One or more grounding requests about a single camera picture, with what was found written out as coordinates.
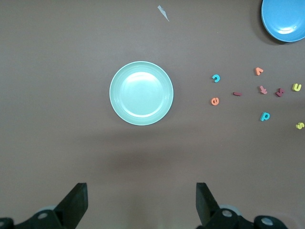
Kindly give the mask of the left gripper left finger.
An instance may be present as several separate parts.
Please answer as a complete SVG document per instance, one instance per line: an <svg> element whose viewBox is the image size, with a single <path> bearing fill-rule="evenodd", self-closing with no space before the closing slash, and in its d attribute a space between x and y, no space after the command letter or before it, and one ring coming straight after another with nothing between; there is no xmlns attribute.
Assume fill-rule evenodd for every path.
<svg viewBox="0 0 305 229"><path fill-rule="evenodd" d="M78 183L55 207L35 213L26 221L15 224L11 218L1 218L2 229L74 229L88 209L88 188Z"/></svg>

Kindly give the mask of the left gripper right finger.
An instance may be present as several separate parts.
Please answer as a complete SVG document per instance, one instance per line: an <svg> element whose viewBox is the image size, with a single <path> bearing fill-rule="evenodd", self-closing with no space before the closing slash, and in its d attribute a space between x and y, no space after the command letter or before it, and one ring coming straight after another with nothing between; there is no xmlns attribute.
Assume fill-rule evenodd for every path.
<svg viewBox="0 0 305 229"><path fill-rule="evenodd" d="M220 208L206 183L196 184L196 210L199 229L285 229L287 226L272 216L260 215L250 222L229 208Z"/></svg>

